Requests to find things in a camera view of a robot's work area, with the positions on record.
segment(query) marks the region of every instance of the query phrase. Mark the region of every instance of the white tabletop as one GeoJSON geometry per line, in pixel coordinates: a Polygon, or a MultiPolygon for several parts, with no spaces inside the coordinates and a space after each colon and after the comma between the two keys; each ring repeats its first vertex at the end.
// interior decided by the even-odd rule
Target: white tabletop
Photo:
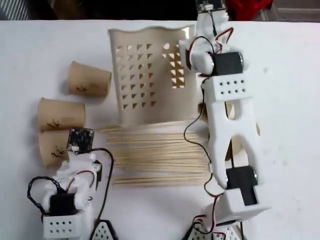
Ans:
{"type": "MultiPolygon", "coordinates": [[[[0,235],[42,239],[39,210],[27,199],[31,178],[46,175],[38,150],[37,105],[41,97],[86,103],[86,127],[117,120],[114,83],[105,99],[66,95],[71,61],[112,70],[107,30],[151,25],[182,27],[182,21],[0,22],[0,235]]],[[[320,234],[320,24],[230,22],[230,40],[250,62],[254,111],[261,129],[263,163],[272,209],[245,222],[249,239],[311,239],[320,234]]],[[[94,196],[101,205],[103,182],[94,196]]],[[[43,186],[32,195],[42,200],[43,186]]],[[[209,204],[201,186],[115,188],[103,219],[120,240],[180,240],[192,218],[209,204]]]]}

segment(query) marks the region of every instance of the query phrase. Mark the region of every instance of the black wire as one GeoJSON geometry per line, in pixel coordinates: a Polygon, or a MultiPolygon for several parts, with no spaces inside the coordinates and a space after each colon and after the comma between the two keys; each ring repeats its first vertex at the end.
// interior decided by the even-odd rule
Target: black wire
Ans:
{"type": "Polygon", "coordinates": [[[115,163],[114,156],[112,155],[112,153],[111,153],[108,149],[103,148],[103,147],[93,148],[93,149],[91,149],[91,150],[88,151],[88,152],[80,152],[79,154],[88,154],[88,153],[91,153],[91,152],[94,152],[94,151],[104,151],[104,152],[106,152],[107,154],[109,154],[109,156],[110,156],[110,158],[111,158],[111,165],[110,165],[108,180],[107,180],[106,187],[105,187],[105,192],[104,192],[104,197],[103,197],[102,206],[101,206],[99,215],[98,215],[98,217],[97,217],[97,219],[96,219],[96,222],[95,222],[95,224],[94,224],[94,227],[93,227],[93,230],[92,230],[92,232],[91,232],[91,235],[90,235],[89,240],[92,240],[92,239],[93,239],[94,234],[95,234],[95,231],[96,231],[96,229],[97,229],[97,226],[99,225],[101,215],[102,215],[102,213],[103,213],[103,211],[104,211],[104,208],[105,208],[105,205],[106,205],[106,201],[107,201],[107,195],[108,195],[109,185],[110,185],[110,182],[111,182],[111,176],[112,176],[112,172],[113,172],[113,169],[114,169],[114,163],[115,163]]]}
{"type": "Polygon", "coordinates": [[[57,194],[61,194],[61,193],[66,193],[67,191],[64,190],[61,186],[60,186],[60,183],[53,179],[52,177],[49,177],[49,176],[36,176],[34,178],[32,178],[32,180],[29,182],[28,184],[28,190],[27,190],[27,198],[38,208],[40,209],[40,212],[42,213],[42,215],[46,215],[46,211],[44,210],[44,208],[41,206],[40,203],[36,202],[33,197],[31,196],[31,189],[32,189],[32,185],[34,184],[35,181],[37,180],[48,180],[48,181],[51,181],[55,187],[56,187],[56,192],[57,194]]]}
{"type": "Polygon", "coordinates": [[[241,240],[245,240],[244,227],[242,226],[242,221],[240,222],[241,240]]]}
{"type": "Polygon", "coordinates": [[[212,12],[208,11],[207,13],[208,13],[208,14],[210,15],[210,17],[211,17],[212,28],[213,28],[213,35],[214,35],[214,36],[217,36],[218,34],[217,34],[217,30],[216,30],[216,25],[215,25],[214,17],[212,16],[212,12]]]}

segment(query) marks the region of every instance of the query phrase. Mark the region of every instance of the ventilation hole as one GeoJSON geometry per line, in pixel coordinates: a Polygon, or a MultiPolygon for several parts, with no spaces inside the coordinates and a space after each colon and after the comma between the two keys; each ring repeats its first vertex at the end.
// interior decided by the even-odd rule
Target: ventilation hole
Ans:
{"type": "Polygon", "coordinates": [[[163,48],[168,50],[170,48],[170,44],[169,43],[166,43],[165,45],[163,45],[163,48]]]}

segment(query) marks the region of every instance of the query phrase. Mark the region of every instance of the brown paper cup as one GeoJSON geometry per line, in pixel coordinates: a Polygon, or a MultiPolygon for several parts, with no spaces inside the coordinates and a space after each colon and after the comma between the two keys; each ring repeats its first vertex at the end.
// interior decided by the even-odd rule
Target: brown paper cup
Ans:
{"type": "Polygon", "coordinates": [[[67,82],[69,94],[105,97],[110,90],[111,72],[73,61],[67,82]]]}
{"type": "Polygon", "coordinates": [[[45,131],[39,133],[39,148],[43,164],[47,167],[60,167],[69,160],[67,143],[69,130],[45,131]]]}
{"type": "Polygon", "coordinates": [[[41,98],[38,106],[38,122],[41,131],[83,128],[86,109],[83,103],[41,98]]]}

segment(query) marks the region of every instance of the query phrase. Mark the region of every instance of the wire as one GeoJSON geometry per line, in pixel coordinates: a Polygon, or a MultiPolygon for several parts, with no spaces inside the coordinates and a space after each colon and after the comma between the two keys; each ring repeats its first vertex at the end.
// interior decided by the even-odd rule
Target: wire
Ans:
{"type": "Polygon", "coordinates": [[[52,178],[52,177],[49,177],[49,176],[36,176],[36,177],[32,178],[32,180],[28,184],[28,190],[27,190],[26,196],[40,210],[40,212],[42,213],[41,219],[43,219],[43,215],[46,215],[45,209],[41,206],[40,203],[36,202],[33,199],[33,197],[31,196],[32,185],[34,184],[35,181],[40,180],[40,179],[51,181],[56,187],[57,194],[66,193],[66,190],[64,190],[60,186],[60,183],[57,180],[55,180],[54,178],[52,178]]]}
{"type": "Polygon", "coordinates": [[[108,190],[109,190],[109,185],[110,185],[110,182],[111,182],[111,176],[112,176],[112,172],[113,172],[113,169],[114,169],[114,164],[115,164],[115,160],[114,160],[114,156],[112,155],[112,153],[106,149],[106,148],[103,148],[103,147],[98,147],[98,148],[93,148],[89,151],[86,151],[86,152],[79,152],[79,154],[88,154],[88,153],[91,153],[91,152],[94,152],[94,151],[104,151],[106,152],[107,154],[109,154],[110,158],[111,158],[111,165],[110,165],[110,170],[109,170],[109,176],[108,176],[108,180],[107,180],[107,183],[106,183],[106,187],[105,187],[105,192],[104,192],[104,197],[103,197],[103,202],[102,202],[102,206],[101,206],[101,209],[100,209],[100,212],[99,212],[99,215],[95,221],[95,224],[94,224],[94,227],[93,227],[93,230],[91,232],[91,235],[90,235],[90,238],[89,240],[92,240],[93,237],[94,237],[94,234],[95,234],[95,231],[97,229],[97,226],[100,222],[100,218],[101,218],[101,215],[105,209],[105,205],[106,205],[106,201],[107,201],[107,196],[108,196],[108,190]]]}
{"type": "Polygon", "coordinates": [[[215,37],[214,40],[216,40],[216,41],[219,40],[219,38],[220,38],[221,36],[225,35],[225,34],[228,33],[228,32],[229,32],[229,35],[228,35],[228,37],[227,37],[227,39],[226,39],[226,41],[225,41],[225,43],[227,44],[228,41],[229,41],[229,39],[230,39],[230,37],[231,37],[231,35],[232,35],[232,33],[234,32],[234,28],[233,28],[233,27],[229,27],[227,30],[221,32],[218,36],[215,37]]]}
{"type": "MultiPolygon", "coordinates": [[[[83,171],[79,171],[79,172],[77,172],[76,173],[76,175],[79,175],[79,174],[84,174],[84,173],[91,173],[92,174],[92,181],[91,181],[91,183],[90,183],[90,188],[92,187],[92,185],[94,184],[94,182],[95,182],[95,174],[94,174],[94,172],[93,171],[90,171],[90,170],[83,170],[83,171]]],[[[73,178],[71,181],[70,181],[70,183],[69,183],[69,185],[68,185],[68,187],[67,187],[67,189],[66,189],[66,191],[67,192],[69,192],[69,189],[70,189],[70,186],[71,186],[71,184],[73,183],[75,181],[75,178],[73,178]]]]}
{"type": "Polygon", "coordinates": [[[211,21],[212,21],[212,28],[213,28],[213,35],[217,36],[217,30],[216,30],[216,26],[215,26],[215,21],[214,21],[214,17],[212,16],[212,11],[207,11],[207,13],[210,15],[211,17],[211,21]]]}
{"type": "Polygon", "coordinates": [[[240,222],[241,240],[245,240],[244,227],[242,226],[242,221],[240,222]]]}

